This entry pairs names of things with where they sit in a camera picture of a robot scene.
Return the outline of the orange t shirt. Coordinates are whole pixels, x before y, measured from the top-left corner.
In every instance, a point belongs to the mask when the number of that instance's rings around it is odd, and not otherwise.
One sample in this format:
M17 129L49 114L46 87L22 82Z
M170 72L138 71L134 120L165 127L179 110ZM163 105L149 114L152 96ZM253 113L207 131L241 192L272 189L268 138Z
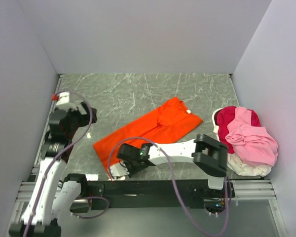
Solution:
M159 144L175 143L202 122L199 116L193 114L184 102L175 96L94 143L93 148L105 170L108 171L109 165L119 165L117 144L120 141L130 137L142 137Z

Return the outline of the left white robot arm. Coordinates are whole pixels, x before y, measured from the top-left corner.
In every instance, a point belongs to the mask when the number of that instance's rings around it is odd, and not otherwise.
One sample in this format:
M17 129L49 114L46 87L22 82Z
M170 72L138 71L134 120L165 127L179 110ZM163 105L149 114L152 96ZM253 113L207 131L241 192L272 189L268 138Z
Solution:
M81 106L85 114L75 105L58 101L50 114L37 181L20 222L9 227L11 237L59 237L61 212L69 209L76 198L87 196L89 187L84 174L71 174L58 186L75 144L76 131L97 121L95 108L85 101Z

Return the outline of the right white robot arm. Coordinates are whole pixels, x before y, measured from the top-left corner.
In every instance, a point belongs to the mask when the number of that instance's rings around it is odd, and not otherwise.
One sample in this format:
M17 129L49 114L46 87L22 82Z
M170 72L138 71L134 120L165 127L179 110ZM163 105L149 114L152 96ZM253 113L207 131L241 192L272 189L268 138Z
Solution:
M131 177L148 166L194 163L207 174L207 193L218 197L224 191L227 151L225 144L204 134L171 144L158 144L147 138L134 137L120 143L117 164L110 165L110 172L112 177Z

